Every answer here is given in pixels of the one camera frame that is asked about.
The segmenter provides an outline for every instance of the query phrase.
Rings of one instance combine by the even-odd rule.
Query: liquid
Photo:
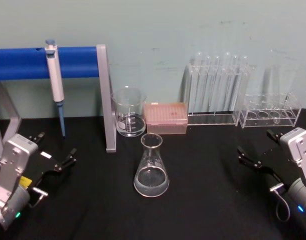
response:
[[[117,131],[126,137],[136,137],[145,131],[146,123],[138,114],[126,115],[116,122]]]
[[[134,187],[145,197],[158,197],[168,189],[169,182],[162,168],[148,166],[141,169],[135,176]]]

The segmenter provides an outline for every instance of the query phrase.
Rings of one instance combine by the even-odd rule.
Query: black table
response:
[[[117,135],[117,153],[106,153],[103,118],[73,117],[65,124],[62,140],[58,119],[22,121],[20,134],[43,131],[42,149],[60,159],[76,147],[78,162],[43,184],[49,197],[26,208],[4,240],[306,239],[294,214],[288,223],[277,221],[276,198],[263,176],[238,163],[237,145],[253,146],[257,154],[276,146],[265,127],[189,126],[186,135],[162,136],[169,188],[145,198],[133,187],[140,137]],[[297,126],[306,129],[306,109]]]

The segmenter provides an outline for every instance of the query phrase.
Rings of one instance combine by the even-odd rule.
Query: beaker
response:
[[[116,130],[125,137],[136,137],[145,131],[143,107],[146,96],[135,87],[125,87],[112,93]]]
[[[138,165],[134,187],[139,194],[145,197],[158,197],[169,187],[169,177],[160,155],[162,137],[155,133],[142,136],[141,143],[144,152]]]

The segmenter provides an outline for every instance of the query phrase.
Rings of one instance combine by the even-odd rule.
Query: wall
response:
[[[42,47],[48,38],[106,44],[114,89],[140,85],[150,101],[176,99],[196,51],[257,64],[274,49],[301,63],[292,90],[306,108],[306,0],[0,0],[0,48]],[[24,118],[56,116],[48,79],[5,84]],[[65,79],[65,116],[99,114],[98,91],[97,79]]]

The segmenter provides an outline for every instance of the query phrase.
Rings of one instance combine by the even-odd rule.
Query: pipette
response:
[[[45,47],[45,53],[49,79],[51,81],[52,86],[53,99],[58,107],[58,116],[61,124],[62,135],[65,138],[65,125],[63,114],[64,92],[62,85],[58,46],[55,44],[55,40],[53,39],[47,39],[45,43],[47,44],[47,46]]]

